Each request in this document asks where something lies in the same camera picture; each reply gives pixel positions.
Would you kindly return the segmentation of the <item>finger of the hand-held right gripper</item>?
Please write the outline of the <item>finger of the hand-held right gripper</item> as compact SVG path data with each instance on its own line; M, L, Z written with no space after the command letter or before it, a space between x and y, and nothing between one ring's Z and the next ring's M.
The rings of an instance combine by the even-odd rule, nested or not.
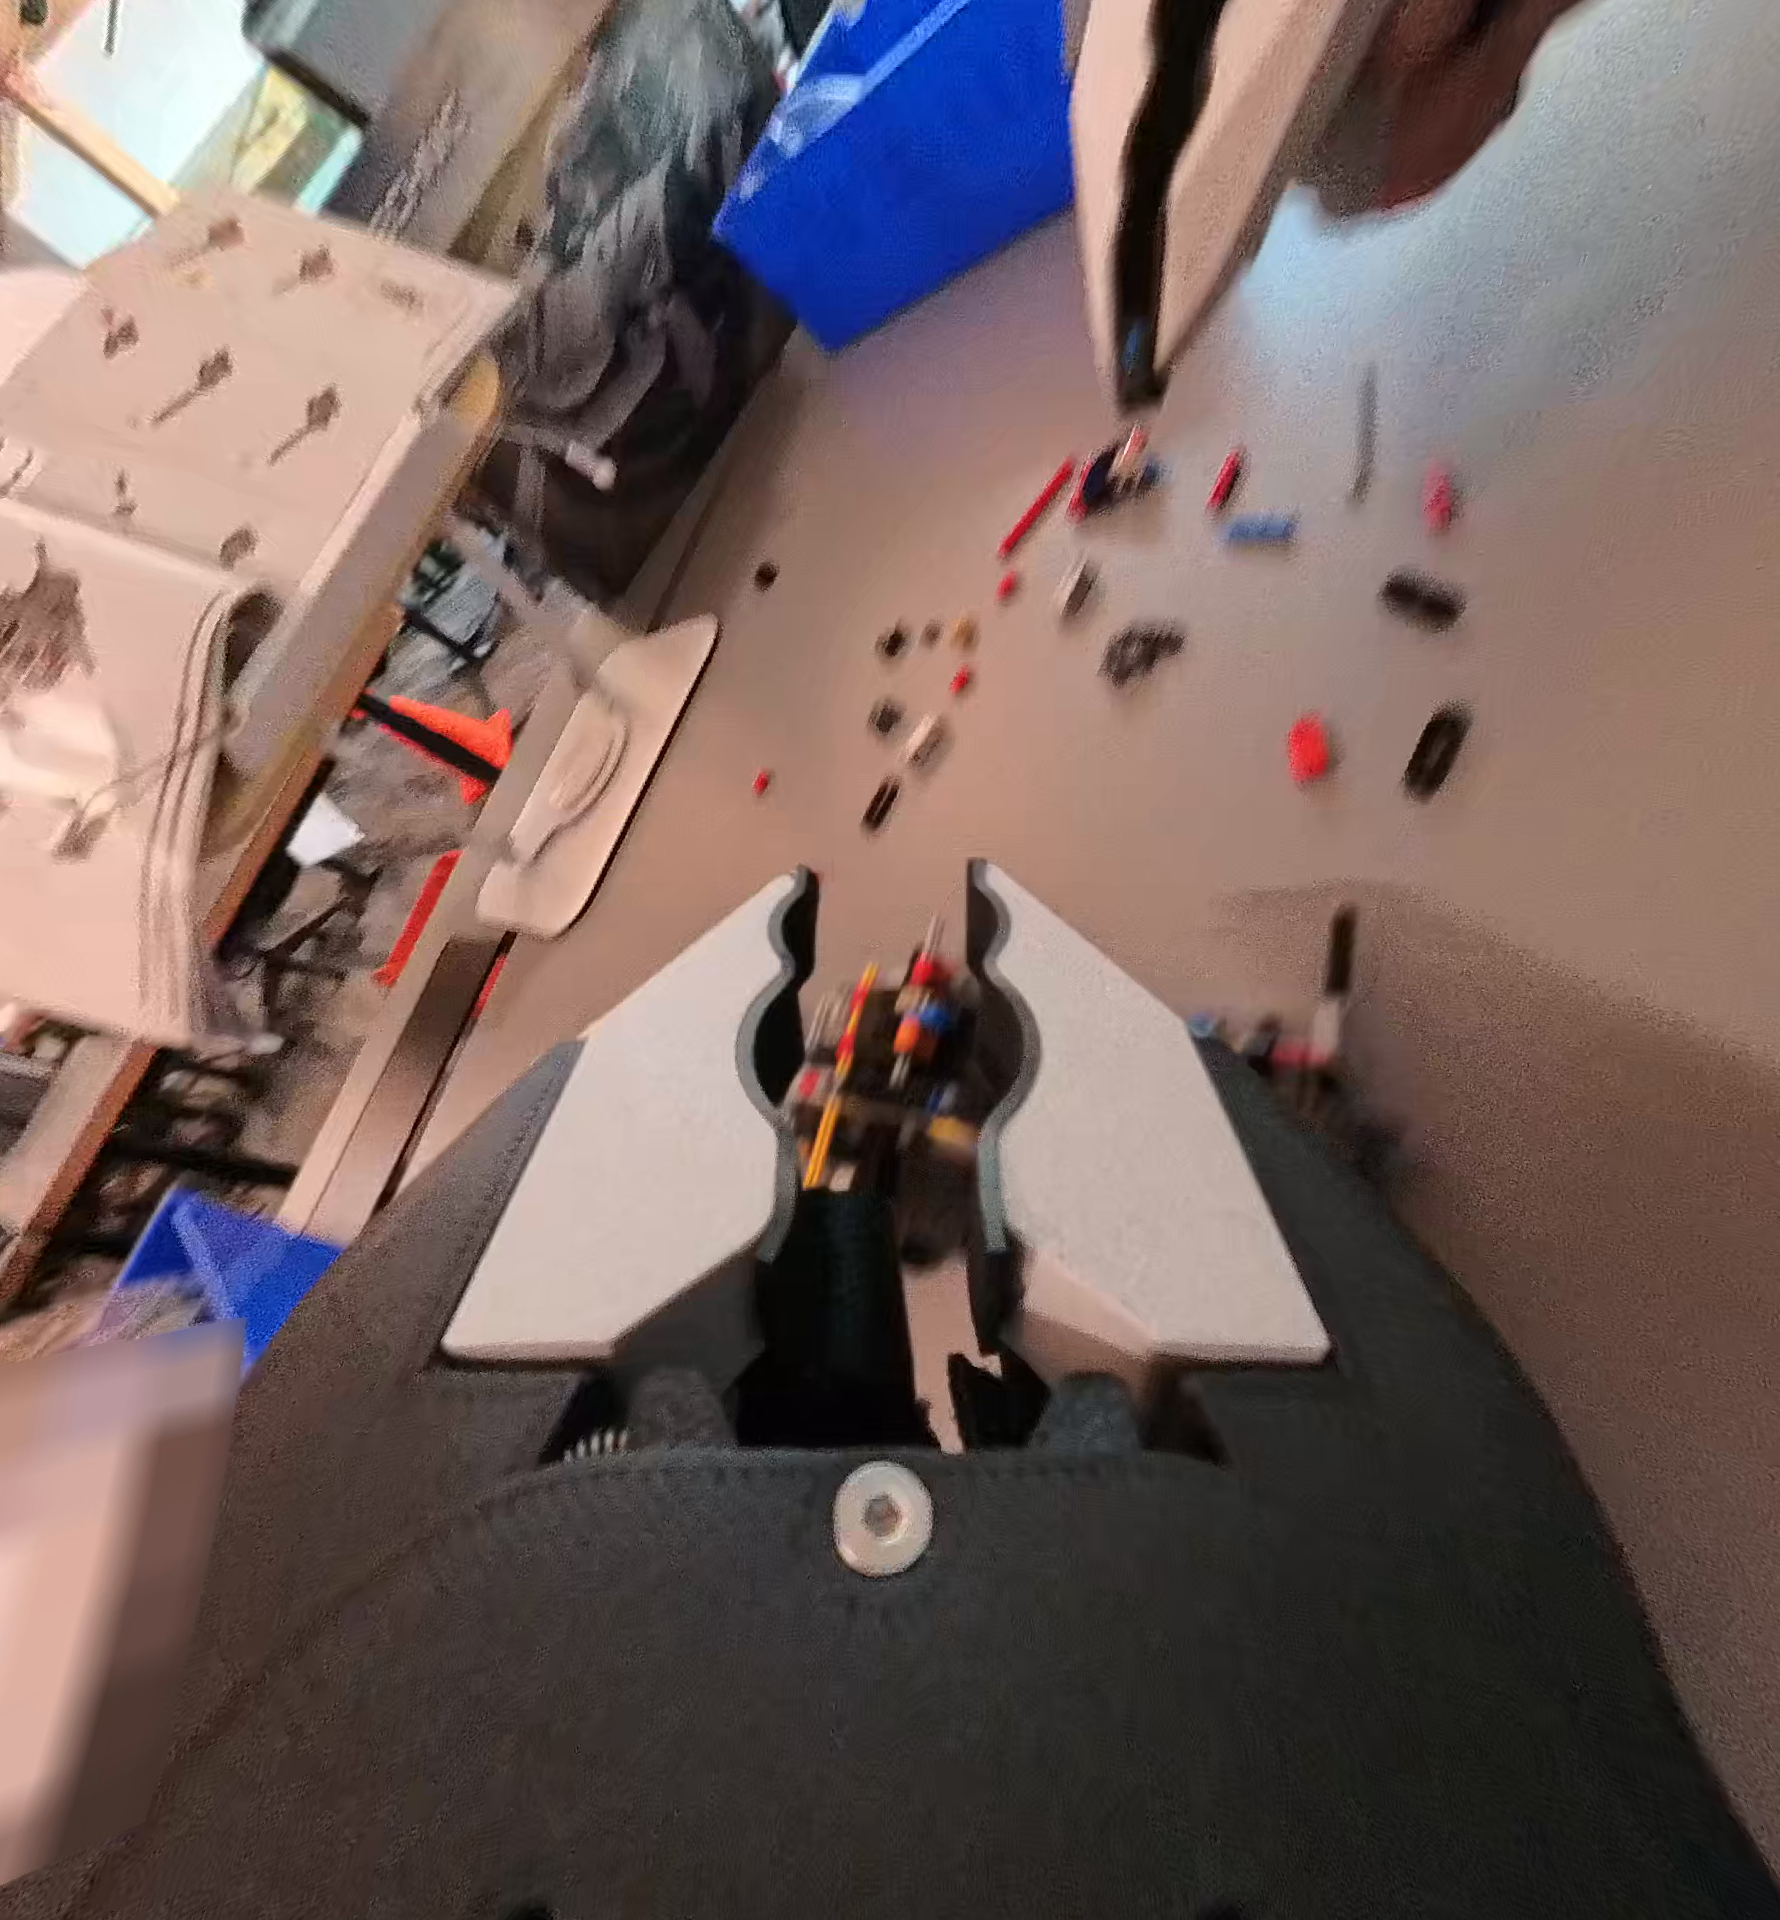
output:
M1157 402L1296 168L1347 98L1385 1L1157 1L1125 137L1125 406Z
M1163 10L1087 5L1071 85L1076 256L1093 364L1117 408L1145 406L1155 378L1164 188L1148 113Z

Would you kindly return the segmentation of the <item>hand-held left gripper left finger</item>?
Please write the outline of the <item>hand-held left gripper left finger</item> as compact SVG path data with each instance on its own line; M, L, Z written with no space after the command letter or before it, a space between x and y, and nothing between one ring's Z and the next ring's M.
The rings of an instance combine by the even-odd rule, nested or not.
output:
M784 1098L817 879L793 868L567 1047L442 1333L461 1361L752 1361L800 1190Z

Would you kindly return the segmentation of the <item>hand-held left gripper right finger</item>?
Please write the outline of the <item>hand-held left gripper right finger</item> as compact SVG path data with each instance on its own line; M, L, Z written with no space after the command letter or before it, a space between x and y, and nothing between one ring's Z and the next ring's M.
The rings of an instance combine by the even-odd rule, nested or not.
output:
M967 863L998 1100L972 1324L1033 1373L1316 1369L1330 1335L1186 1021L998 863Z

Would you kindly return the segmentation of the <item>black lego technic chassis assembly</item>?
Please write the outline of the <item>black lego technic chassis assembly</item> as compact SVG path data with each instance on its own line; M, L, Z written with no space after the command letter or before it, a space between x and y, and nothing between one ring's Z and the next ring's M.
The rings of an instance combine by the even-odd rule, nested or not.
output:
M1355 973L1358 906L1347 902L1330 912L1318 994L1301 1026L1278 1014L1248 1024L1193 1014L1182 1027L1200 1059L1231 1053L1361 1178L1385 1185L1403 1137L1366 1104L1347 1064ZM945 957L933 919L902 974L882 978L868 966L806 1026L802 1062L781 1098L803 1185L886 1190L907 1161L972 1165L1009 1076L998 1017L967 971Z

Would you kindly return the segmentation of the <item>long red lego axle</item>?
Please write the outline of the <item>long red lego axle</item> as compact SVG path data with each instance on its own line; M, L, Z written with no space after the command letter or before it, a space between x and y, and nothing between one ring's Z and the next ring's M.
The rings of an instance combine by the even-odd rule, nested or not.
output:
M996 545L998 562L1010 562L1020 544L1036 532L1044 516L1065 498L1076 474L1075 457L1065 457L1044 486L1027 501L1020 514L1006 527Z

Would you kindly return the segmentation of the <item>dark lego set box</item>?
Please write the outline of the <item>dark lego set box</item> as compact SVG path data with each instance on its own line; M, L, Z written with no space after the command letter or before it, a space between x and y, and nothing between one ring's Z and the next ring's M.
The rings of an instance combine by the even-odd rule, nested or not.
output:
M329 200L517 286L475 496L586 599L634 585L791 333L714 232L778 101L737 5L440 5Z

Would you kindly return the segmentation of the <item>blue plastic bin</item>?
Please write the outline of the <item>blue plastic bin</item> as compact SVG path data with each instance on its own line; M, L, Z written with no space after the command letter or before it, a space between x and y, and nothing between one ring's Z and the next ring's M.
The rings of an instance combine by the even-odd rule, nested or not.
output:
M714 237L841 351L1072 200L1055 1L835 5Z

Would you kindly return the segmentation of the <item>red plastic floor object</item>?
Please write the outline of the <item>red plastic floor object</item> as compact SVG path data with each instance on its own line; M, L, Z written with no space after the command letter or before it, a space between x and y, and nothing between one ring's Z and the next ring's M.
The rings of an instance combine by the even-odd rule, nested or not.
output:
M423 934L430 919L434 916L446 882L452 873L454 863L459 862L461 852L449 850L440 852L429 865L423 875L423 885L402 920L398 936L385 953L384 961L372 968L371 978L380 988L394 988L412 961L416 947L423 941Z

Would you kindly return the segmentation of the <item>blue storage bin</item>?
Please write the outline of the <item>blue storage bin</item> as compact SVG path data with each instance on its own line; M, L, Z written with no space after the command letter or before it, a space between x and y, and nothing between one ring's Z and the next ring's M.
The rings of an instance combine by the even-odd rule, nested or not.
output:
M252 1373L341 1253L331 1240L177 1185L136 1239L97 1332L239 1324L242 1373Z

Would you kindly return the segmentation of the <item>white book stand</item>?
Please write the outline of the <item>white book stand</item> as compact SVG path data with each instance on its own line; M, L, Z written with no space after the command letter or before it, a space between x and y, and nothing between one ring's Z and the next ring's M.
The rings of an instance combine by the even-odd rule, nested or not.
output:
M478 892L478 920L552 941L588 910L720 644L702 614L634 630L585 608L542 623L566 671L566 717L543 727L548 752L521 788Z

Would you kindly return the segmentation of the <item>orange black floor object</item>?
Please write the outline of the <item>orange black floor object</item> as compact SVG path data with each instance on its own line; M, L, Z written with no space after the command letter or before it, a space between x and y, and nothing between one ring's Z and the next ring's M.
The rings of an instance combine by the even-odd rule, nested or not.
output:
M490 717L474 717L403 695L384 697L361 691L350 715L361 715L400 744L445 768L459 780L470 805L487 794L512 754L512 720L505 710Z

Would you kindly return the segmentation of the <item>white instruction booklet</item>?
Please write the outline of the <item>white instruction booklet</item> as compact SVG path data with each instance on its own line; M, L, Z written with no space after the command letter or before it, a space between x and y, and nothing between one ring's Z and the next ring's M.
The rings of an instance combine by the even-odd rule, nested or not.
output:
M210 785L266 771L396 595L518 302L266 199L0 275L0 1001L204 1027Z

